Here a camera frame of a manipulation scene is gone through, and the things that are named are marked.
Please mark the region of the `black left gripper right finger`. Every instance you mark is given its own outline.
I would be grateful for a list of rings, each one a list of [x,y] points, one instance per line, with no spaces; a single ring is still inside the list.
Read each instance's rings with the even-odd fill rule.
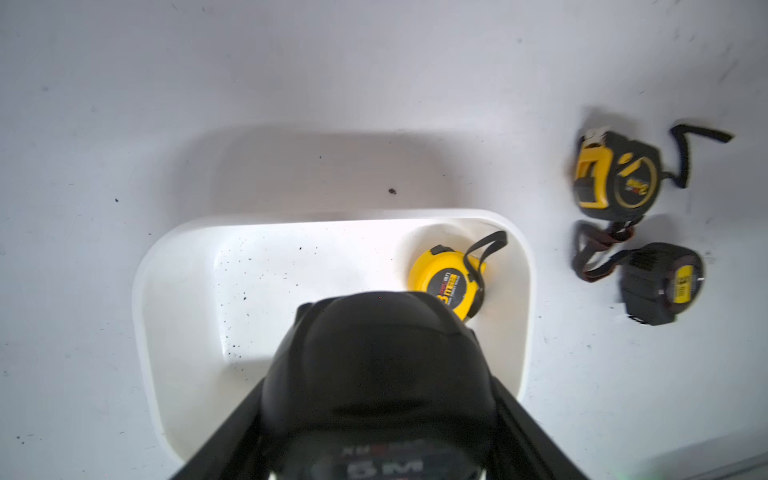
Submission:
[[[492,389],[498,425],[488,456],[489,479],[587,479],[497,378]]]

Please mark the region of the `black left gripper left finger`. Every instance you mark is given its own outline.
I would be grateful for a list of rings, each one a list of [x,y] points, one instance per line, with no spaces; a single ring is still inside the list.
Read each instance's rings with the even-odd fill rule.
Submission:
[[[266,479],[263,453],[261,380],[209,440],[172,477],[192,479]]]

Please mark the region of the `black 5m tape measure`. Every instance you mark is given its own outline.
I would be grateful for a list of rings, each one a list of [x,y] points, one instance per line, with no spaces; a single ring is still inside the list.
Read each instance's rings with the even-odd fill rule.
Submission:
[[[279,479],[476,479],[497,424],[474,333],[424,293],[301,305],[261,406]]]

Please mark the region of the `yellow 3m tape measure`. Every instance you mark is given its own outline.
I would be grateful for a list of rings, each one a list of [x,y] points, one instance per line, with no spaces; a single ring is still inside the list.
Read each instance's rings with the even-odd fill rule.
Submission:
[[[507,245],[508,235],[503,230],[483,237],[465,251],[435,245],[411,266],[407,289],[435,297],[462,321],[472,319],[485,300],[486,260]]]

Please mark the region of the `black tape measure yellow label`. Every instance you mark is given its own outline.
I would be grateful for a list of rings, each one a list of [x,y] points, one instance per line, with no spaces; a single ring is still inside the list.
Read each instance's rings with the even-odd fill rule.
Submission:
[[[600,228],[579,222],[574,234],[572,269],[587,283],[596,283],[619,271],[619,294],[628,317],[643,325],[671,324],[694,303],[703,288],[705,265],[698,252],[676,244],[652,242],[620,250],[603,263],[593,264],[597,255],[631,240],[636,225],[635,221],[611,222]]]

